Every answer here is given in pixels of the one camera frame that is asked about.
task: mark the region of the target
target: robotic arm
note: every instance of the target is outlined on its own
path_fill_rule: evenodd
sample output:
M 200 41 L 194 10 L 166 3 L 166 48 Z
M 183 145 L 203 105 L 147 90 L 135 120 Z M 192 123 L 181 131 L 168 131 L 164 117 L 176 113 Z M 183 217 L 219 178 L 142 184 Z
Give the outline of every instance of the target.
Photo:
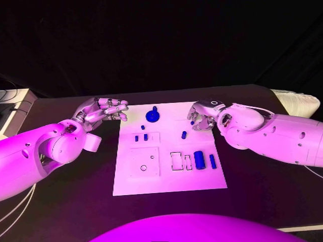
M 0 201 L 14 196 L 79 156 L 96 152 L 101 137 L 88 133 L 102 120 L 121 119 L 128 102 L 91 98 L 70 119 L 0 140 Z
M 220 135 L 236 149 L 251 149 L 282 162 L 323 167 L 323 123 L 308 118 L 274 114 L 268 110 L 217 100 L 197 101 L 187 119 L 202 121 L 193 130 L 217 124 Z

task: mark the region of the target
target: white padding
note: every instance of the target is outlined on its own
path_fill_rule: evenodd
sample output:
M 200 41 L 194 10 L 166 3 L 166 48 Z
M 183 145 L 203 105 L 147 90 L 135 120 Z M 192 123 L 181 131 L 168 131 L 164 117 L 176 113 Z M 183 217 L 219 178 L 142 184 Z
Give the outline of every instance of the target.
M 310 118 L 314 114 L 320 101 L 316 97 L 303 93 L 271 89 L 288 112 L 288 115 Z

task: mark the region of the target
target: dark tabletop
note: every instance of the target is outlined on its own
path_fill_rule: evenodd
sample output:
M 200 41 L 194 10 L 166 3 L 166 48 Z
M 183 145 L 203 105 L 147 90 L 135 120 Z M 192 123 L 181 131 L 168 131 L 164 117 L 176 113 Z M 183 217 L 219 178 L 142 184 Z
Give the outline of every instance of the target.
M 287 114 L 269 89 L 256 85 L 114 94 L 130 105 L 215 98 Z M 72 117 L 89 97 L 37 99 L 20 133 Z M 174 213 L 220 214 L 274 228 L 323 224 L 323 179 L 303 166 L 236 150 L 213 129 L 228 189 L 112 197 L 119 121 L 92 131 L 102 137 L 96 153 L 78 159 L 37 183 L 29 208 L 0 241 L 89 241 L 117 226 Z M 0 202 L 0 218 L 27 191 Z M 18 213 L 0 223 L 0 233 Z

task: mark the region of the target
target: blue piece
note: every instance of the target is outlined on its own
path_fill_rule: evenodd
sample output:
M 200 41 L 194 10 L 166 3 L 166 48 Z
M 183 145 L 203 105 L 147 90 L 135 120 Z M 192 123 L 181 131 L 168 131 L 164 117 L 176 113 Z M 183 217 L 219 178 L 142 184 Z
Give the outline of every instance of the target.
M 197 170 L 205 169 L 205 161 L 203 161 L 203 152 L 202 151 L 194 152 L 194 163 L 196 163 L 196 169 Z
M 186 134 L 187 134 L 187 132 L 183 131 L 183 132 L 181 132 L 181 138 L 183 138 L 183 139 L 186 138 Z
M 160 115 L 158 115 L 158 112 L 157 112 L 155 106 L 154 106 L 153 110 L 148 111 L 147 114 L 145 114 L 145 119 L 147 119 L 148 122 L 153 123 L 153 122 L 157 122 L 158 118 L 160 118 Z
M 215 163 L 213 155 L 210 155 L 210 166 L 212 166 L 212 169 L 216 169 L 216 163 Z

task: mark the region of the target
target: robotic hand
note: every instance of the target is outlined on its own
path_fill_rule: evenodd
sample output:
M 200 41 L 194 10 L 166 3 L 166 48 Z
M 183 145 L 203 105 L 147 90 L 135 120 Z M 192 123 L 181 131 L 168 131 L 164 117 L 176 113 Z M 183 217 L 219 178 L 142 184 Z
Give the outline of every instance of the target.
M 91 98 L 70 119 L 0 140 L 0 201 L 70 163 L 82 149 L 96 152 L 101 137 L 88 132 L 102 120 L 127 121 L 127 105 L 122 100 Z
M 258 107 L 217 100 L 197 101 L 187 119 L 202 121 L 193 130 L 209 130 L 217 124 L 220 135 L 236 149 L 251 149 L 282 162 L 323 167 L 323 123 L 308 118 L 274 114 Z

